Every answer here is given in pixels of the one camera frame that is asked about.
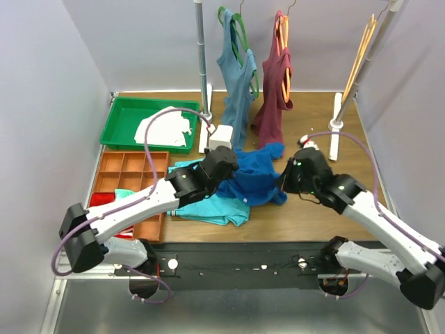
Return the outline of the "blue tank top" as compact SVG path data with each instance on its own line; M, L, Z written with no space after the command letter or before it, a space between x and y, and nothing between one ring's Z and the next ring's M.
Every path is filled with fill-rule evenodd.
M282 157L284 145L269 143L259 150L236 149L235 153L238 170L220 184L216 194L222 198L237 198L251 207L270 202L283 205L287 195L276 186L280 174L275 171L273 162Z

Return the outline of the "yellow wooden hanger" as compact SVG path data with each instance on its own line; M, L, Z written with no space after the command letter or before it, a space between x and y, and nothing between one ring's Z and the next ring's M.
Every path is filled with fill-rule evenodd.
M366 55L366 51L369 47L369 44L372 40L372 37L373 37L373 34L374 34L374 31L377 26L379 18L380 18L380 16L375 17L375 15L372 14L370 16L368 22L366 23L364 32L362 34L362 39L361 39L359 47L357 49L357 53L356 53L356 57L355 57L353 66L351 68L349 78L348 78L345 90L343 92L343 97L341 100L342 105L344 105L344 102L346 101L348 94L351 92L354 80L356 79L356 77L358 75L358 71L359 71L360 66L363 62L364 56Z

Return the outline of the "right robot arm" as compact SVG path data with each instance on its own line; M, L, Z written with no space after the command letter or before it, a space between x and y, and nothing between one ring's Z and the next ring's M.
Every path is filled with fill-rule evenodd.
M314 147L298 150L287 161L277 185L286 193L312 194L319 204L366 228L388 253L334 237L316 263L324 271L353 269L399 288L415 306L432 310L444 295L444 247L412 229L372 192L348 174L335 174Z

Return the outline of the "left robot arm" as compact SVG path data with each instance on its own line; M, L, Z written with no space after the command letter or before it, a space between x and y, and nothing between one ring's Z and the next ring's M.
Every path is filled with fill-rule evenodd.
M203 160L176 168L153 185L107 205L83 208L71 205L59 230L58 250L65 251L71 273L89 271L101 263L121 264L140 275L148 274L154 258L140 240L120 239L116 234L131 225L171 212L212 196L220 183L238 170L233 149L219 146Z

